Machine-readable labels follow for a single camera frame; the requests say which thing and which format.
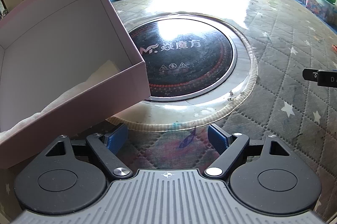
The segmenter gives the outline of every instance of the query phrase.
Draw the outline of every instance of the pink box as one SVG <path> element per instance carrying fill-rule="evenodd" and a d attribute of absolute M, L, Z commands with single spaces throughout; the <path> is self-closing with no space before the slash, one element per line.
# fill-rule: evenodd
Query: pink box
<path fill-rule="evenodd" d="M 0 63 L 0 168 L 150 96 L 109 0 L 25 0 L 0 21 Z"/>

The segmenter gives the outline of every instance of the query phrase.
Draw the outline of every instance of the metal screw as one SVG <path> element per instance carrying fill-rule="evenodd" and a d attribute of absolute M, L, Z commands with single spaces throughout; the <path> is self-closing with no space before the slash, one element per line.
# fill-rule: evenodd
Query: metal screw
<path fill-rule="evenodd" d="M 130 170 L 124 167 L 115 168 L 113 173 L 118 176 L 125 176 L 130 173 Z"/>
<path fill-rule="evenodd" d="M 212 167 L 206 169 L 205 173 L 210 176 L 218 176 L 222 174 L 222 170 L 220 168 Z"/>

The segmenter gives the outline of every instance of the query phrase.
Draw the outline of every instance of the purple stain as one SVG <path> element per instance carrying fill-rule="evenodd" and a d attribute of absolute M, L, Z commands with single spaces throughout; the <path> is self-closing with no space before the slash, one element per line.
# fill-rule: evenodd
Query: purple stain
<path fill-rule="evenodd" d="M 196 131 L 197 128 L 194 128 L 193 131 L 187 137 L 185 137 L 184 140 L 179 144 L 179 148 L 187 147 L 193 141 Z"/>

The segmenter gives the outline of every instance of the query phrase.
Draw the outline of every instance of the gray ribbed plate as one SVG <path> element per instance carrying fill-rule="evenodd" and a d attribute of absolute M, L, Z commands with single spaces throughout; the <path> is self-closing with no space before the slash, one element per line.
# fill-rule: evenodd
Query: gray ribbed plate
<path fill-rule="evenodd" d="M 19 224 L 313 224 L 323 223 L 313 212 L 270 217 L 238 203 L 220 180 L 202 177 L 197 170 L 139 170 L 128 180 L 111 184 L 96 204 L 64 216 L 24 211 Z"/>

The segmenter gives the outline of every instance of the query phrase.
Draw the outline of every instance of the warning symbol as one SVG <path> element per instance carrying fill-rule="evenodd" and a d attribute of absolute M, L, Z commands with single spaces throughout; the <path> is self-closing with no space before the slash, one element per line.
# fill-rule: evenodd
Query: warning symbol
<path fill-rule="evenodd" d="M 181 63 L 180 65 L 179 65 L 179 68 L 186 68 L 187 66 L 184 64 L 184 63 Z"/>
<path fill-rule="evenodd" d="M 162 65 L 161 68 L 159 69 L 159 71 L 164 71 L 164 70 L 168 70 L 168 69 L 166 68 L 165 65 Z"/>

